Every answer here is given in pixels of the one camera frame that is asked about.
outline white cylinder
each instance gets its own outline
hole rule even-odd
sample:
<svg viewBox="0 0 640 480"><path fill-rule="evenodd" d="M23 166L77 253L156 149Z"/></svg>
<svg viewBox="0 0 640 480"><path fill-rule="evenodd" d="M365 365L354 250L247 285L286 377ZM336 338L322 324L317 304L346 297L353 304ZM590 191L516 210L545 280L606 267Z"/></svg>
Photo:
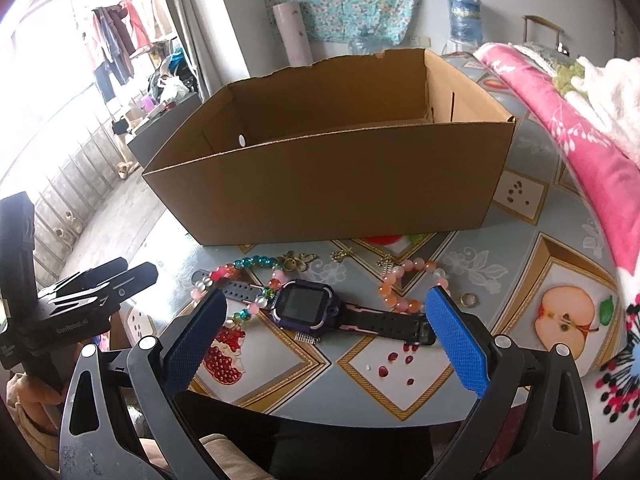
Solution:
<svg viewBox="0 0 640 480"><path fill-rule="evenodd" d="M300 4L286 2L273 7L278 30L287 51L291 66L305 66L313 63L309 38L306 36L305 23L302 21Z"/></svg>

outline white towel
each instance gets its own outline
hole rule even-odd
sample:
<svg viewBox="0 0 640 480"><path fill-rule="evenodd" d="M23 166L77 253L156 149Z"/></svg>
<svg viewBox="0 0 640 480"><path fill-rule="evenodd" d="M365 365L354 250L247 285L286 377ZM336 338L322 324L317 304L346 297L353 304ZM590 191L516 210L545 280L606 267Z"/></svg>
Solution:
<svg viewBox="0 0 640 480"><path fill-rule="evenodd" d="M640 57L612 59L604 68L585 57L578 63L584 79L574 76L571 83L586 92L589 103L573 95L567 100L640 168Z"/></svg>

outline black watch strap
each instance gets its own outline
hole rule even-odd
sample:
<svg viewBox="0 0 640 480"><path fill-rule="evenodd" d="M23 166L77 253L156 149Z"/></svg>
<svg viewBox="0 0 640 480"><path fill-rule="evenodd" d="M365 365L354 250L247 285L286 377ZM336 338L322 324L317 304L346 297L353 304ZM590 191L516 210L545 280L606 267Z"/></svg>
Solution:
<svg viewBox="0 0 640 480"><path fill-rule="evenodd" d="M203 281L207 276L209 276L208 271L198 269L191 275L191 283L195 285L196 282ZM228 280L226 278L218 280L216 285L230 300L244 301L245 303L252 303L255 301L255 298L257 298L262 291L262 287L260 285L250 285L249 283Z"/></svg>
<svg viewBox="0 0 640 480"><path fill-rule="evenodd" d="M361 332L398 339L407 343L432 345L435 332L424 314L402 314L373 310L343 303L335 327L349 332Z"/></svg>
<svg viewBox="0 0 640 480"><path fill-rule="evenodd" d="M208 275L206 270L196 270L191 276L191 283L203 281ZM227 298L244 303L255 301L262 291L259 285L236 280L222 279L217 285ZM424 314L374 310L349 303L340 306L335 327L348 332L379 335L407 343L432 345L436 341L435 332Z"/></svg>

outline window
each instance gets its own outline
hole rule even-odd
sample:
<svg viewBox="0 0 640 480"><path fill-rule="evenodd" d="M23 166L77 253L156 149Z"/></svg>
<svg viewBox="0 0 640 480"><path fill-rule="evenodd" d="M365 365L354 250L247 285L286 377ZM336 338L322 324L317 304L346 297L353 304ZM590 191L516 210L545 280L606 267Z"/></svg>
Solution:
<svg viewBox="0 0 640 480"><path fill-rule="evenodd" d="M10 182L40 187L46 179L34 176L34 168L52 176L88 138L88 128L96 128L96 117L110 120L145 91L155 70L147 54L132 60L136 74L125 86L111 76L116 99L107 107L93 86L79 23L95 7L120 1L50 0L20 22L11 43L0 44L0 196L14 187ZM30 143L36 145L25 150ZM28 153L28 164L15 162L21 153ZM16 174L9 176L12 165Z"/></svg>

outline watch face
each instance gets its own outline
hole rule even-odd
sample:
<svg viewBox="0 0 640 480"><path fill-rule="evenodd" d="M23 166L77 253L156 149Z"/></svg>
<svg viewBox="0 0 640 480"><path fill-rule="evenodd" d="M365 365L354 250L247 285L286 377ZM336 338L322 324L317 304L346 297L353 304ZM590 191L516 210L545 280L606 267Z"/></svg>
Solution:
<svg viewBox="0 0 640 480"><path fill-rule="evenodd" d="M330 296L324 288L288 286L278 298L276 313L289 321L315 326L322 321L329 302Z"/></svg>

